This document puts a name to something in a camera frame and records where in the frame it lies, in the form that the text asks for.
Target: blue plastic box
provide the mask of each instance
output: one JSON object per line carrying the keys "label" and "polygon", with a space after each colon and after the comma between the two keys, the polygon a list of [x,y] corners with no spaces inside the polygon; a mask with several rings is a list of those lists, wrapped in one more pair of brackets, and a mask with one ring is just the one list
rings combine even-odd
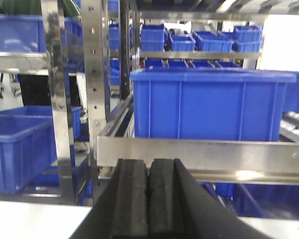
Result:
{"label": "blue plastic box", "polygon": [[193,36],[196,37],[196,46],[201,51],[230,52],[234,43],[232,40],[212,33],[193,32]]}
{"label": "blue plastic box", "polygon": [[141,41],[142,51],[164,51],[164,41]]}
{"label": "blue plastic box", "polygon": [[112,86],[120,85],[120,79],[121,79],[120,75],[121,75],[120,70],[111,68],[111,85]]}
{"label": "blue plastic box", "polygon": [[299,220],[299,186],[236,184],[233,205],[243,217]]}
{"label": "blue plastic box", "polygon": [[110,59],[110,66],[114,69],[119,70],[120,69],[120,60],[119,58],[111,58]]}
{"label": "blue plastic box", "polygon": [[238,42],[261,41],[262,34],[257,26],[234,26],[234,37]]}
{"label": "blue plastic box", "polygon": [[119,0],[109,0],[109,11],[119,11]]}
{"label": "blue plastic box", "polygon": [[195,68],[199,68],[199,67],[214,68],[214,66],[208,60],[192,60],[190,61],[190,65]]}
{"label": "blue plastic box", "polygon": [[[81,108],[72,107],[72,120],[73,120],[73,134],[77,138],[81,134],[81,121],[80,121]],[[33,119],[38,118],[52,118],[51,106],[25,106],[6,111],[0,111],[0,115],[10,116],[29,116]]]}
{"label": "blue plastic box", "polygon": [[259,52],[262,41],[256,42],[237,42],[233,44],[233,50],[237,52]]}
{"label": "blue plastic box", "polygon": [[[81,24],[72,18],[65,18],[65,29],[82,36]],[[0,51],[46,52],[42,17],[0,14]]]}
{"label": "blue plastic box", "polygon": [[277,141],[286,85],[296,76],[165,67],[131,79],[136,137]]}
{"label": "blue plastic box", "polygon": [[50,165],[49,118],[0,116],[0,193],[16,193]]}
{"label": "blue plastic box", "polygon": [[167,60],[167,64],[169,67],[188,67],[186,61],[184,60]]}
{"label": "blue plastic box", "polygon": [[164,25],[143,25],[142,41],[165,41]]}
{"label": "blue plastic box", "polygon": [[144,60],[144,65],[146,68],[164,67],[164,63],[163,63],[162,59],[147,59],[147,60]]}
{"label": "blue plastic box", "polygon": [[215,61],[215,67],[216,68],[235,68],[235,67],[240,67],[240,66],[233,61]]}
{"label": "blue plastic box", "polygon": [[170,35],[172,51],[194,51],[195,40],[190,35]]}
{"label": "blue plastic box", "polygon": [[287,85],[284,112],[299,112],[299,72],[294,73],[297,75],[297,81]]}

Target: blue plastic bin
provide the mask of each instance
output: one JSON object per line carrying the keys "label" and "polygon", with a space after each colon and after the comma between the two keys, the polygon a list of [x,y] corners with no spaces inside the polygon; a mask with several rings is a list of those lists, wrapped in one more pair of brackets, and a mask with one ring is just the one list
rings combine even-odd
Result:
{"label": "blue plastic bin", "polygon": [[141,41],[142,51],[164,51],[164,41]]}
{"label": "blue plastic bin", "polygon": [[192,60],[190,61],[190,65],[195,68],[199,68],[199,67],[214,68],[214,66],[208,60]]}
{"label": "blue plastic bin", "polygon": [[110,59],[110,66],[114,69],[119,70],[120,69],[120,60],[119,58],[111,58]]}
{"label": "blue plastic bin", "polygon": [[0,116],[0,193],[16,193],[50,165],[49,118]]}
{"label": "blue plastic bin", "polygon": [[[65,29],[82,36],[81,24],[72,18],[65,18]],[[0,51],[46,52],[42,17],[0,14]]]}
{"label": "blue plastic bin", "polygon": [[277,141],[286,85],[296,76],[165,67],[131,79],[136,137]]}
{"label": "blue plastic bin", "polygon": [[[81,134],[81,121],[80,121],[81,108],[72,107],[72,119],[73,119],[73,134],[74,138],[77,138]],[[10,116],[29,116],[33,119],[37,118],[52,118],[51,106],[25,106],[15,108],[6,111],[0,111],[0,115]]]}
{"label": "blue plastic bin", "polygon": [[119,11],[119,0],[109,0],[109,11]]}
{"label": "blue plastic bin", "polygon": [[215,61],[215,67],[216,68],[235,68],[235,67],[240,67],[240,66],[233,61]]}
{"label": "blue plastic bin", "polygon": [[120,85],[120,70],[111,68],[111,85],[119,86]]}
{"label": "blue plastic bin", "polygon": [[236,184],[233,205],[243,217],[299,220],[299,186]]}
{"label": "blue plastic bin", "polygon": [[234,37],[238,42],[256,42],[262,38],[263,31],[257,26],[234,26]]}
{"label": "blue plastic bin", "polygon": [[294,73],[297,75],[297,81],[287,85],[284,112],[299,112],[299,72]]}
{"label": "blue plastic bin", "polygon": [[169,67],[188,67],[186,61],[184,60],[167,60],[167,64]]}
{"label": "blue plastic bin", "polygon": [[262,41],[256,42],[237,42],[233,44],[233,50],[237,52],[259,52]]}
{"label": "blue plastic bin", "polygon": [[170,35],[172,51],[194,51],[195,40],[190,35]]}
{"label": "blue plastic bin", "polygon": [[201,51],[213,51],[213,52],[230,52],[234,41],[225,37],[213,35],[212,33],[199,34],[193,32],[193,36],[196,37],[196,46]]}
{"label": "blue plastic bin", "polygon": [[165,40],[164,25],[143,25],[142,27],[142,41],[159,41]]}
{"label": "blue plastic bin", "polygon": [[164,67],[162,59],[147,59],[144,60],[145,67]]}

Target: shelf beam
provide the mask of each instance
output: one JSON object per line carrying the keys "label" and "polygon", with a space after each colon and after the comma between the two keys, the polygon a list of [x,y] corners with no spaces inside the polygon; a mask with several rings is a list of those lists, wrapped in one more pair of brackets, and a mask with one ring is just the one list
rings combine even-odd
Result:
{"label": "shelf beam", "polygon": [[258,59],[260,52],[208,52],[208,51],[142,51],[141,58],[159,59]]}

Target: metal bar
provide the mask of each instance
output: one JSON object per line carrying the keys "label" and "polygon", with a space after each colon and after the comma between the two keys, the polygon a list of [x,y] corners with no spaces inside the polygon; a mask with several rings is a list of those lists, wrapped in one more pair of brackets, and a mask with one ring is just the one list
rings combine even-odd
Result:
{"label": "metal bar", "polygon": [[41,7],[60,189],[63,203],[73,205],[77,203],[73,177],[75,156],[63,2],[41,0]]}
{"label": "metal bar", "polygon": [[130,94],[130,33],[129,33],[129,1],[120,0],[120,65],[121,65],[121,100],[125,100]]}
{"label": "metal bar", "polygon": [[[81,5],[89,114],[90,164],[93,188],[96,189],[99,182],[93,145],[95,136],[106,126],[110,114],[108,1],[84,0]],[[94,203],[97,198],[97,190],[93,190]]]}
{"label": "metal bar", "polygon": [[180,158],[201,181],[299,184],[295,143],[99,136],[97,158],[99,166],[109,167],[118,158],[142,159],[147,167],[154,158]]}
{"label": "metal bar", "polygon": [[219,13],[219,12],[199,12],[199,11],[160,11],[160,10],[140,10],[142,19],[166,19],[166,20],[228,20],[228,21],[255,21],[263,22],[267,19],[267,14],[250,13]]}
{"label": "metal bar", "polygon": [[162,59],[258,59],[260,52],[208,52],[208,51],[142,51],[141,58],[162,58]]}

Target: stainless steel shelf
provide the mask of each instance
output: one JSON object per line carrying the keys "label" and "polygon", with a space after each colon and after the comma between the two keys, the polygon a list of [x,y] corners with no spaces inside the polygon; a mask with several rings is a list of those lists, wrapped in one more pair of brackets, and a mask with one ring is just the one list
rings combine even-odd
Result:
{"label": "stainless steel shelf", "polygon": [[162,59],[258,59],[261,52],[208,52],[208,51],[143,51],[141,58]]}
{"label": "stainless steel shelf", "polygon": [[120,57],[120,51],[119,50],[111,50],[110,51],[110,57],[119,58]]}
{"label": "stainless steel shelf", "polygon": [[119,18],[119,13],[117,11],[110,11],[109,18]]}
{"label": "stainless steel shelf", "polygon": [[165,19],[165,20],[228,20],[228,21],[263,22],[267,19],[268,15],[250,14],[250,13],[141,10],[140,17],[143,19]]}

